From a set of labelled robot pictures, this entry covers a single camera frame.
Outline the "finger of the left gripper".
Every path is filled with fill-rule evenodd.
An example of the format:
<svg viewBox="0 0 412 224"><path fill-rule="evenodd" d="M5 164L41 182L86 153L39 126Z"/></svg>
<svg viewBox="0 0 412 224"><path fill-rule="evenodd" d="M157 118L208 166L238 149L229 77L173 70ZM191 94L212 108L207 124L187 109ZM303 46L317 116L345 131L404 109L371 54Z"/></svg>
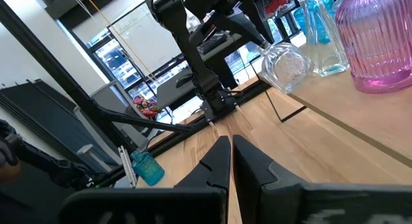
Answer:
<svg viewBox="0 0 412 224"><path fill-rule="evenodd" d="M253 42L262 49L267 49L274 43L273 38L264 37L260 34L254 24L250 21L243 21L239 24L240 35L248 41Z"/></svg>

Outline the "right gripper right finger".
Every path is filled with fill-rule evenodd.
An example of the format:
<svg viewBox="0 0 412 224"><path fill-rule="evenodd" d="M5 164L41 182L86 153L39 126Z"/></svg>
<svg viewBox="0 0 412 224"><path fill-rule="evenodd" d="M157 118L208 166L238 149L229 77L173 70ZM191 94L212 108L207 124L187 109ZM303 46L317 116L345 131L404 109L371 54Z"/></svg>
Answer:
<svg viewBox="0 0 412 224"><path fill-rule="evenodd" d="M411 223L411 186L307 182L243 136L232 139L244 223Z"/></svg>

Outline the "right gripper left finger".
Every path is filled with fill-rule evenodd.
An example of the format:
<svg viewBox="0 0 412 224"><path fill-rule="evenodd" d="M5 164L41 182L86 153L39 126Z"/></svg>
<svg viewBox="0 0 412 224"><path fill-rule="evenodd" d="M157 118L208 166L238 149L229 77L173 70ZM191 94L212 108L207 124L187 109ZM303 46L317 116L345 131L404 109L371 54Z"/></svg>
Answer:
<svg viewBox="0 0 412 224"><path fill-rule="evenodd" d="M226 223L231 144L221 136L173 188L87 189L72 194L60 223Z"/></svg>

